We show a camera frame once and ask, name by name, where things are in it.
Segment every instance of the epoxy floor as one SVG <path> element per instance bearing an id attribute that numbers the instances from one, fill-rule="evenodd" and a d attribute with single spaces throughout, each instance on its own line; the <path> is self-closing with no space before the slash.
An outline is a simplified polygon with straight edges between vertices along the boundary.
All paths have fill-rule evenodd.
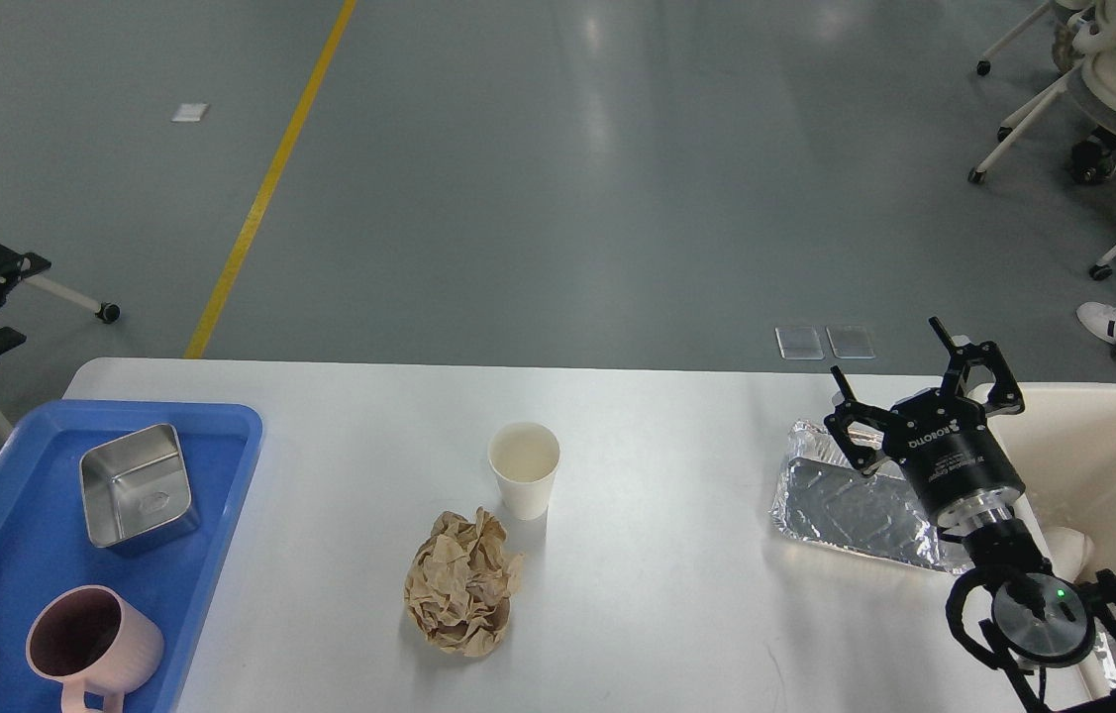
<path id="1" fill-rule="evenodd" d="M 1035 6 L 362 0 L 205 356 L 820 372 L 776 326 L 863 325 L 844 368 L 939 374 L 939 315 L 1020 379 L 1116 383 L 1074 317 L 1116 303 L 1088 118 L 965 181 L 1055 78 L 1050 19 L 974 74 Z M 181 356 L 339 8 L 0 1 L 0 241 L 124 311 L 18 288 L 9 416 Z"/>

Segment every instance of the foil tray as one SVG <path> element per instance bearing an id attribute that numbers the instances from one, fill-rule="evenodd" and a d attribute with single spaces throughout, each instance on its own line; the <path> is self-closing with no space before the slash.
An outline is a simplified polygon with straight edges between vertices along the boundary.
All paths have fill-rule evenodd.
<path id="1" fill-rule="evenodd" d="M 881 442 L 874 432 L 850 434 L 858 444 Z M 798 541 L 939 572 L 960 575 L 972 566 L 962 546 L 936 537 L 896 464 L 863 478 L 848 468 L 826 428 L 811 421 L 791 428 L 770 516 L 779 531 Z"/>

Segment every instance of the crumpled brown paper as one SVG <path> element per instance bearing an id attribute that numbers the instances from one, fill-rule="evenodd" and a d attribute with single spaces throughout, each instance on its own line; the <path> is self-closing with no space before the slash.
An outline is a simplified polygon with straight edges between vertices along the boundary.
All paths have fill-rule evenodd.
<path id="1" fill-rule="evenodd" d="M 522 578 L 522 555 L 504 550 L 504 527 L 478 509 L 471 523 L 443 513 L 413 557 L 403 582 L 408 616 L 430 644 L 465 656 L 484 656 L 504 637 L 509 595 Z"/>

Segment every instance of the stainless steel container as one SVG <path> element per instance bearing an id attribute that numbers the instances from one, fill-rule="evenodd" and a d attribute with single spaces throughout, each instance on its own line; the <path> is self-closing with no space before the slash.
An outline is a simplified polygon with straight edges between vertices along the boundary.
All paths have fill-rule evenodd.
<path id="1" fill-rule="evenodd" d="M 174 426 L 157 424 L 97 445 L 78 463 L 92 545 L 145 553 L 201 523 Z"/>

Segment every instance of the white paper cup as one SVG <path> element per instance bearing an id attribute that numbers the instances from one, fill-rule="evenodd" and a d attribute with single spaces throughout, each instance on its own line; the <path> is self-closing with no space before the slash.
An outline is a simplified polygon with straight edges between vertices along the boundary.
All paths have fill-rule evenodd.
<path id="1" fill-rule="evenodd" d="M 520 520 L 543 516 L 560 455 L 558 437 L 540 424 L 509 424 L 491 436 L 487 456 L 509 513 Z"/>

